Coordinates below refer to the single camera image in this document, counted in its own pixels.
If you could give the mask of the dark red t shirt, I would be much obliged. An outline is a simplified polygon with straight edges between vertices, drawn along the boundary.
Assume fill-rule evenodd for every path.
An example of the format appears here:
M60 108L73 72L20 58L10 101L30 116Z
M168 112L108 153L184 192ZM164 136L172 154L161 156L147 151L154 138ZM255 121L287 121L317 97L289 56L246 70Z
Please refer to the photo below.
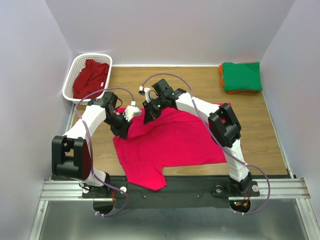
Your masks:
M110 65L99 63L93 59L85 61L85 67L76 77L73 84L73 97L82 99L100 89L103 89L109 75Z

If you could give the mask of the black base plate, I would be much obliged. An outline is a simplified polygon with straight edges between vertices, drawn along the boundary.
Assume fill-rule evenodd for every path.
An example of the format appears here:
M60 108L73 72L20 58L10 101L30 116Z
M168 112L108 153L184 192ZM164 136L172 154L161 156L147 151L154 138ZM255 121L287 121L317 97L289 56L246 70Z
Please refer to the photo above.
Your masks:
M245 191L237 189L227 175L167 176L166 186L153 191L131 184L124 176L112 176L110 184L122 189L129 197L118 191L112 192L105 186L96 187L81 183L84 199L93 199L97 207L119 209L169 209L169 208L229 208L230 199L260 195L258 183L251 181Z

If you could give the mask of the bright pink t shirt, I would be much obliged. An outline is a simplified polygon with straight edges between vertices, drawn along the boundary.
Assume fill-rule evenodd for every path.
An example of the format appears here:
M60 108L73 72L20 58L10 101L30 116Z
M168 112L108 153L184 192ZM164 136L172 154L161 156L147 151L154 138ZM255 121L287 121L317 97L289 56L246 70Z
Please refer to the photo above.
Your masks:
M158 191L167 183L164 167L225 163L223 150L202 121L184 111L166 108L145 124L145 111L134 117L127 139L115 136L114 148L129 183Z

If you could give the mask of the white perforated plastic basket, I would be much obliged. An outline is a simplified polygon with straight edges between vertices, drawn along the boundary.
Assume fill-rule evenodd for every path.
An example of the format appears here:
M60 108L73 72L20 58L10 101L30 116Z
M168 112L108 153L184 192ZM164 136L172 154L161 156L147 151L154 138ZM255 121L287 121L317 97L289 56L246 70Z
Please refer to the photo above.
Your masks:
M79 75L81 70L85 67L87 59L94 60L101 64L109 64L108 77L106 79L106 83L104 84L103 89L106 89L109 86L111 69L113 64L113 59L111 58L111 56L103 53L84 53L84 54L78 55L71 64L67 77L64 81L64 86L62 90L63 97L66 100L73 102L74 104L78 104L81 99L73 97L74 95L73 85L77 76Z

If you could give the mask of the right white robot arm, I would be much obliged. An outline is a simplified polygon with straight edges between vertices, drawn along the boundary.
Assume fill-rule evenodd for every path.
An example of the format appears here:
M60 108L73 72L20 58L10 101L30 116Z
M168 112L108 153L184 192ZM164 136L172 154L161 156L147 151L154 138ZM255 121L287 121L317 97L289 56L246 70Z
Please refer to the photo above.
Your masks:
M241 149L242 127L230 104L213 104L196 98L191 92L181 88L174 90L165 79L153 84L152 88L141 85L138 92L145 97L144 124L158 119L166 108L173 108L200 118L213 141L224 152L229 167L231 192L239 196L248 191L253 177Z

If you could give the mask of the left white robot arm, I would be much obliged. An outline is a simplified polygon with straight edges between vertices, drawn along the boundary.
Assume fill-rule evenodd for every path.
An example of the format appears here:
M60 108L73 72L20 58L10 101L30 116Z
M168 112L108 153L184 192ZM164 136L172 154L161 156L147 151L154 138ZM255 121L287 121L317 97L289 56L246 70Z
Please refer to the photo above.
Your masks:
M111 178L106 172L93 168L89 140L98 126L106 123L114 136L126 140L132 117L126 112L119 113L118 96L105 92L102 98L92 98L79 120L64 135L56 135L51 142L52 174L74 179L82 183L86 190L94 188L100 197L115 191L111 188Z

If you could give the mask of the aluminium frame rail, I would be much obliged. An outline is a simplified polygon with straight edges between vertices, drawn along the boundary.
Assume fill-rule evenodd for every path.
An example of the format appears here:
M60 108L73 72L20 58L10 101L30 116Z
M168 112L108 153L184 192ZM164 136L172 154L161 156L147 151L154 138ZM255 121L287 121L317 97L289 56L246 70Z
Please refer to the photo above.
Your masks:
M82 200L78 182L71 180L45 180L41 187L39 202L29 239L39 240L45 226L45 218L50 202Z

